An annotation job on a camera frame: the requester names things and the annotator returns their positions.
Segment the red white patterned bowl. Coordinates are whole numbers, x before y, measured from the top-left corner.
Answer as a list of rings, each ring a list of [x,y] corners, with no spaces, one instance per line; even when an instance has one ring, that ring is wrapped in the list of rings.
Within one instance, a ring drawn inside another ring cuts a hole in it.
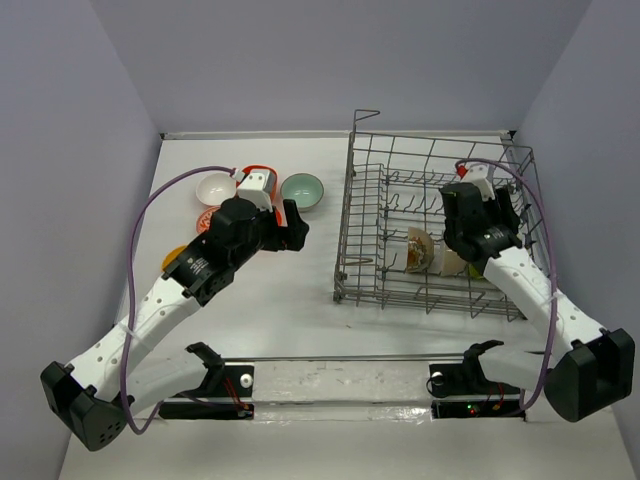
[[[211,207],[199,215],[196,221],[196,232],[198,234],[202,234],[210,228],[211,219],[217,210],[217,207]]]

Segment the lime green bowl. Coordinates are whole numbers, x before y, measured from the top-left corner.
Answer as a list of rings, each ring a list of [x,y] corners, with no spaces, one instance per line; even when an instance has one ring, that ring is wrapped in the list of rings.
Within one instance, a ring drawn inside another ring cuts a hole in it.
[[[468,264],[467,271],[470,278],[475,280],[484,280],[482,274],[473,265]]]

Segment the beige painted ceramic bowl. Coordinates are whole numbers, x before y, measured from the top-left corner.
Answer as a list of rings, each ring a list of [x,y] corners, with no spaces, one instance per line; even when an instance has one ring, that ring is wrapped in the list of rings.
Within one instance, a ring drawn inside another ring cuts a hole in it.
[[[434,241],[425,230],[409,227],[407,233],[407,273],[426,271],[435,258]]]

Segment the yellow bowl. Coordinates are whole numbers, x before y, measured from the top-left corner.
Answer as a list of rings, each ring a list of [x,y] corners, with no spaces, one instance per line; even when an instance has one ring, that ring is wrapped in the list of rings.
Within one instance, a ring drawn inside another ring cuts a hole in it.
[[[164,258],[164,260],[162,262],[162,269],[165,269],[167,266],[169,266],[179,256],[179,254],[184,251],[185,248],[186,248],[186,246],[182,245],[182,246],[176,247],[173,250],[171,250],[165,256],[165,258]]]

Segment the grey wire dish rack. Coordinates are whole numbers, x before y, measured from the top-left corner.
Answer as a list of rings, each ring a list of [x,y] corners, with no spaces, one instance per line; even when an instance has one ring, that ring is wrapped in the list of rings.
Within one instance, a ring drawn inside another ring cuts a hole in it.
[[[469,277],[467,267],[456,276],[441,276],[444,207],[440,188],[459,180],[455,165],[483,158],[501,163],[493,174],[495,187],[507,187],[520,219],[518,236],[531,256],[546,262],[540,245],[542,228],[529,193],[519,176],[537,183],[534,151],[514,143],[508,131],[447,136],[427,132],[373,130],[379,116],[357,109],[348,140],[346,175],[334,269],[334,299],[461,311],[521,318],[515,304],[486,280]],[[416,227],[434,241],[435,258],[421,273],[407,273],[407,233]]]

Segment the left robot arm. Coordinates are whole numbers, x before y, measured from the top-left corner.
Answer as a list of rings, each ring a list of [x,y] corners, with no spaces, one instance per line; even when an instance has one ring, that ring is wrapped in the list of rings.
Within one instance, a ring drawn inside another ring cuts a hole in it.
[[[125,428],[138,434],[135,415],[158,411],[174,395],[209,395],[225,380],[225,362],[203,342],[184,348],[159,367],[143,360],[181,322],[228,287],[260,251],[299,251],[309,232],[293,200],[283,203],[286,223],[273,211],[234,197],[223,202],[210,227],[164,269],[150,291],[131,294],[129,314],[68,363],[49,364],[40,380],[51,411],[92,452]]]

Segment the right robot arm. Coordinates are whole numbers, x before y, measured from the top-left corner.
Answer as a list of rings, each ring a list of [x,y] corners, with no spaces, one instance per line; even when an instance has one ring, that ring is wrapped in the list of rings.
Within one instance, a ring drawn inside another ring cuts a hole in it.
[[[510,299],[544,337],[542,353],[512,350],[501,340],[476,343],[463,354],[458,379],[470,391],[506,384],[543,395],[564,420],[577,422],[632,392],[635,342],[608,330],[557,287],[516,234],[506,188],[488,195],[468,182],[441,188],[444,240],[461,259]]]

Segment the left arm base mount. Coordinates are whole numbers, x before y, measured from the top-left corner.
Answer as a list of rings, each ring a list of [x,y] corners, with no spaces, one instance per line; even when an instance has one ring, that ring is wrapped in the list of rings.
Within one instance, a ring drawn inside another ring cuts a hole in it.
[[[163,420],[252,420],[255,367],[250,363],[227,363],[202,342],[186,348],[205,368],[201,384],[162,403]]]

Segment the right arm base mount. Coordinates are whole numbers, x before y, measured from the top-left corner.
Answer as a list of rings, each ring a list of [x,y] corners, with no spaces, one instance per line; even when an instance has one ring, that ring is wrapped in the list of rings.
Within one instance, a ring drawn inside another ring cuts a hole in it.
[[[480,357],[503,345],[498,340],[475,343],[463,353],[460,362],[429,366],[425,388],[432,397],[434,419],[526,419],[517,398],[519,390],[509,384],[487,380],[481,370]]]

